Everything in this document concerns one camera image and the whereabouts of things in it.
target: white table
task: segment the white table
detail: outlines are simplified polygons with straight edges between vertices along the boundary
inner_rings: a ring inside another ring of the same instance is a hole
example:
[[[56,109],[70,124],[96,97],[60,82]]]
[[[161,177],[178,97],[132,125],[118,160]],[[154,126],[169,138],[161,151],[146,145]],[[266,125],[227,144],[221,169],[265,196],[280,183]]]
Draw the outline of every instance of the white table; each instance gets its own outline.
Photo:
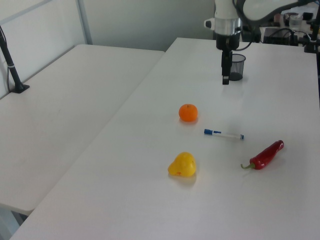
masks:
[[[215,45],[178,38],[12,240],[317,239],[316,56],[252,44],[244,79],[222,85]],[[179,120],[185,103],[198,107],[196,124]],[[285,149],[265,169],[241,169],[280,139]],[[169,176],[183,151],[196,175]]]
[[[29,215],[164,53],[78,45],[0,100],[0,207]]]

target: chili pepper stem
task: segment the chili pepper stem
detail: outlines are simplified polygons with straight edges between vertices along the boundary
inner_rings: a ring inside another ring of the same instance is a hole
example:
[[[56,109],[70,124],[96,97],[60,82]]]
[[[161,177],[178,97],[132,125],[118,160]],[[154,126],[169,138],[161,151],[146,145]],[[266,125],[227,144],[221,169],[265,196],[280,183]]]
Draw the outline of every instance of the chili pepper stem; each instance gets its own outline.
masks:
[[[242,167],[243,169],[254,169],[254,168],[256,167],[256,165],[255,165],[254,163],[251,163],[249,166],[243,166],[243,165],[241,164],[241,167]]]

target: blue marker cap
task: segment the blue marker cap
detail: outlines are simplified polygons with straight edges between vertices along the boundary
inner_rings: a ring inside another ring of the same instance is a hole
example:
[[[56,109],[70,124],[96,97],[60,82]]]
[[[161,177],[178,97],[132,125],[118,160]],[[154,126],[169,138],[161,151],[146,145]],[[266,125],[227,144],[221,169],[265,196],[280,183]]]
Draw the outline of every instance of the blue marker cap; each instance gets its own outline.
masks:
[[[214,131],[209,130],[209,129],[205,129],[205,130],[204,130],[204,134],[208,134],[208,135],[212,135],[213,132],[214,132]]]

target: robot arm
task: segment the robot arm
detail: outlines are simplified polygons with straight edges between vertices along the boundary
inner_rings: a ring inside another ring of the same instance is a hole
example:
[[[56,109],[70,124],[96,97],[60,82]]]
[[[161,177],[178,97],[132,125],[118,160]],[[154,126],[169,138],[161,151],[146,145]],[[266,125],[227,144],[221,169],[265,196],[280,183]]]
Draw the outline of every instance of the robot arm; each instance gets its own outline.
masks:
[[[303,6],[313,0],[237,0],[235,8],[244,23],[258,27],[275,14],[294,7]]]
[[[258,27],[283,10],[314,0],[215,0],[214,30],[216,47],[222,50],[222,84],[229,84],[232,50],[240,43],[242,22]]]

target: marker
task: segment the marker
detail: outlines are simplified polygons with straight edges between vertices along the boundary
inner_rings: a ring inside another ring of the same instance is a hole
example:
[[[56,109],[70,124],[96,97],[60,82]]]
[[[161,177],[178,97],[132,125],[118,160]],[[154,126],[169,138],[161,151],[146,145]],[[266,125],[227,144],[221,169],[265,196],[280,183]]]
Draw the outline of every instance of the marker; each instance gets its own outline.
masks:
[[[226,138],[233,138],[233,139],[240,139],[244,140],[245,136],[242,134],[229,134],[229,133],[222,133],[221,131],[212,131],[210,129],[205,129],[204,134],[207,135],[216,135],[220,137],[226,137]]]

